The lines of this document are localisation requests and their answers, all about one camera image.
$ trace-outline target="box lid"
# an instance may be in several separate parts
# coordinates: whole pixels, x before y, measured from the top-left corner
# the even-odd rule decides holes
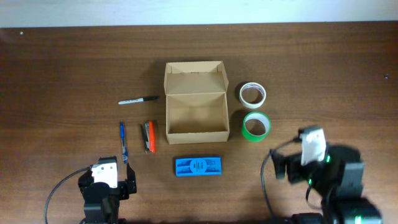
[[[222,61],[166,63],[166,95],[224,93],[228,79]]]

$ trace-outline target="open box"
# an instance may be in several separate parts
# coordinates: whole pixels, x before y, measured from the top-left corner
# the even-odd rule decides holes
[[[164,90],[169,144],[227,141],[227,88],[223,62],[167,63]]]

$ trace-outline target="white tape roll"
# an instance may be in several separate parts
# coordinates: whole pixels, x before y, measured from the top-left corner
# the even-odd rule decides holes
[[[261,93],[262,99],[260,102],[248,103],[246,100],[244,100],[244,98],[242,97],[242,92],[243,92],[243,90],[248,89],[248,88],[255,88]],[[249,109],[259,108],[266,100],[266,97],[267,97],[266,89],[264,89],[264,87],[262,87],[260,84],[254,83],[254,82],[244,84],[241,88],[241,91],[239,92],[239,100],[241,101],[241,103],[244,107],[249,108]]]

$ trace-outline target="tape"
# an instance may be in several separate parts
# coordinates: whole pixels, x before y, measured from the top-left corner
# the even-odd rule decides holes
[[[260,135],[252,134],[246,129],[246,122],[252,119],[258,120],[264,125],[266,129],[266,132],[264,134]],[[244,138],[246,138],[249,141],[252,142],[262,141],[269,134],[270,130],[271,130],[271,120],[264,113],[253,111],[248,113],[248,115],[246,115],[243,119],[242,135]]]
[[[261,93],[262,99],[260,102],[249,103],[246,100],[244,100],[244,98],[242,97],[242,92],[243,92],[243,90],[248,89],[248,88],[255,88]],[[241,88],[241,91],[239,92],[239,100],[241,101],[241,103],[244,107],[249,108],[249,109],[259,108],[266,100],[266,97],[267,97],[266,89],[264,89],[264,87],[262,87],[260,84],[254,83],[254,82],[244,84]]]

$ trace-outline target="brown tabletop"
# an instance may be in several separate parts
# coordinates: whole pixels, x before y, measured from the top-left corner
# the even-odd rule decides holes
[[[166,62],[222,60],[229,79],[228,142],[170,145],[165,137]],[[55,184],[100,157],[121,160],[119,121],[126,124],[138,193],[122,201],[130,221],[180,222],[269,218],[260,167],[270,148],[300,127],[319,124],[331,143],[348,144],[365,161],[364,195],[385,223],[398,213],[398,23],[0,29],[1,223],[43,223]],[[258,110],[272,121],[262,142],[241,133],[242,82],[258,82]],[[160,95],[156,101],[119,100]],[[139,124],[156,120],[157,153],[145,154]],[[284,153],[299,152],[289,146]],[[177,178],[174,157],[219,155],[223,175]],[[78,223],[84,200],[74,177],[55,193],[49,223]],[[266,185],[278,215],[311,212],[306,183]],[[314,192],[310,201],[319,203]]]

